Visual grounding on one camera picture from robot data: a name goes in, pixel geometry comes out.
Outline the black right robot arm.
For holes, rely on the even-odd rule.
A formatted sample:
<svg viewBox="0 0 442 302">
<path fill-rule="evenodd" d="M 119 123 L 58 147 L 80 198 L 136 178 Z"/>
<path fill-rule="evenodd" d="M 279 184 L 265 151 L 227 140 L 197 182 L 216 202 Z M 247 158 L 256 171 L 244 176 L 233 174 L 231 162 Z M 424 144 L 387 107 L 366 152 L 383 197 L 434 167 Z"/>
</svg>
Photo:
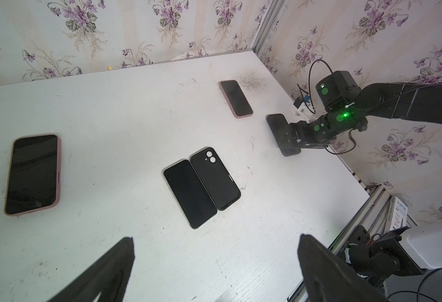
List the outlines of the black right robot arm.
<svg viewBox="0 0 442 302">
<path fill-rule="evenodd" d="M 369 116 L 442 124 L 442 84 L 375 83 L 360 88 L 347 71 L 317 83 L 326 113 L 281 130 L 283 148 L 324 148 L 338 135 L 367 129 Z"/>
</svg>

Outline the pink-edged phone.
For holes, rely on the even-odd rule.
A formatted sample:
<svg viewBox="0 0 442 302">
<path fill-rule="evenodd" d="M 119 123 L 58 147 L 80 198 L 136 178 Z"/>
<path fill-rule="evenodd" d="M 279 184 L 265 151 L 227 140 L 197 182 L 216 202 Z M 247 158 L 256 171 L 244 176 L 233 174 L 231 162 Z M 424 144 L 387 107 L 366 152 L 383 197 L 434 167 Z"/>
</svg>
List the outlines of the pink-edged phone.
<svg viewBox="0 0 442 302">
<path fill-rule="evenodd" d="M 4 213 L 22 216 L 55 207 L 60 200 L 61 139 L 55 133 L 13 142 Z"/>
</svg>

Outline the black phone case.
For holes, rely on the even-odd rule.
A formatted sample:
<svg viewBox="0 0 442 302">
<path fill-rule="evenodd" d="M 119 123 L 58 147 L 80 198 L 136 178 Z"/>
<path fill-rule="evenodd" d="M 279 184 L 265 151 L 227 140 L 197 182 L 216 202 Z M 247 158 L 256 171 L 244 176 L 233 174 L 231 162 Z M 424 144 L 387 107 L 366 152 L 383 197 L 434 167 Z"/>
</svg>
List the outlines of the black phone case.
<svg viewBox="0 0 442 302">
<path fill-rule="evenodd" d="M 212 147 L 193 154 L 190 163 L 218 210 L 224 211 L 240 199 L 240 189 Z"/>
</svg>

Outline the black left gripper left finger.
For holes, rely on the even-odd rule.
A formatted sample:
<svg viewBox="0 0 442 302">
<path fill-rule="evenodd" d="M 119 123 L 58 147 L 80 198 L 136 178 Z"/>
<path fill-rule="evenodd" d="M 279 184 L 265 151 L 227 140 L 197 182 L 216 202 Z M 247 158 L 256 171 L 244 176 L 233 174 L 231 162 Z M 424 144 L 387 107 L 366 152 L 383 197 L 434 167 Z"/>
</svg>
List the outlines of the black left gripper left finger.
<svg viewBox="0 0 442 302">
<path fill-rule="evenodd" d="M 124 237 L 50 300 L 123 301 L 134 261 L 134 239 Z"/>
</svg>

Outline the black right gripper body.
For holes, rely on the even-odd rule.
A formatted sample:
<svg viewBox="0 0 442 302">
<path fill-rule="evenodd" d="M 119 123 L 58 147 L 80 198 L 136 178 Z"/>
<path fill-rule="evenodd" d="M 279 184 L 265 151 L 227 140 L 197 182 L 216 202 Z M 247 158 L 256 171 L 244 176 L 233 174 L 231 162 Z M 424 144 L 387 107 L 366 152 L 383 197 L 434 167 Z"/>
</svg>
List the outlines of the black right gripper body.
<svg viewBox="0 0 442 302">
<path fill-rule="evenodd" d="M 288 146 L 291 148 L 323 149 L 336 138 L 326 117 L 320 117 L 311 123 L 290 123 L 289 130 Z"/>
</svg>

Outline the blue white cardboard box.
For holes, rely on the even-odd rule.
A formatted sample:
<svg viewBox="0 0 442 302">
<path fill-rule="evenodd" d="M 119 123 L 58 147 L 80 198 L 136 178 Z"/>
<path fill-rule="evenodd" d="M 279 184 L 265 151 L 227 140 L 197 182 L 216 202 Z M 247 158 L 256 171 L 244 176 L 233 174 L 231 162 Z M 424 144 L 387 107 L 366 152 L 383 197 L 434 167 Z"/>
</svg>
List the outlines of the blue white cardboard box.
<svg viewBox="0 0 442 302">
<path fill-rule="evenodd" d="M 398 197 L 392 197 L 388 211 L 386 232 L 405 227 L 407 225 L 407 214 L 408 206 Z"/>
</svg>

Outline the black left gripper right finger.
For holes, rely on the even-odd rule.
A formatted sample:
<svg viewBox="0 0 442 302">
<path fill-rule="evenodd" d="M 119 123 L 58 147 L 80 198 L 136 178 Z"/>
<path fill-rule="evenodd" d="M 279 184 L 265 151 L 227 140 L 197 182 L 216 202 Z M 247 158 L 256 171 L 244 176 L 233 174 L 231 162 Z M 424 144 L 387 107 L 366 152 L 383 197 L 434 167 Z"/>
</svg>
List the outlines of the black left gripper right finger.
<svg viewBox="0 0 442 302">
<path fill-rule="evenodd" d="M 387 301 L 315 237 L 300 236 L 300 269 L 309 301 Z"/>
</svg>

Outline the dark phone at right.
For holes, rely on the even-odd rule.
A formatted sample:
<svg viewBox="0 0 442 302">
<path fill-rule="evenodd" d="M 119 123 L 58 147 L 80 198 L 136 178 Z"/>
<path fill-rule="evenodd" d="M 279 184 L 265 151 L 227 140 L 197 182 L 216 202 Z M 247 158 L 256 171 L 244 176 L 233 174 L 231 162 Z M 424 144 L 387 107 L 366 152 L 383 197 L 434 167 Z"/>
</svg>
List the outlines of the dark phone at right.
<svg viewBox="0 0 442 302">
<path fill-rule="evenodd" d="M 236 118 L 250 117 L 254 113 L 237 81 L 221 81 L 220 88 Z"/>
</svg>

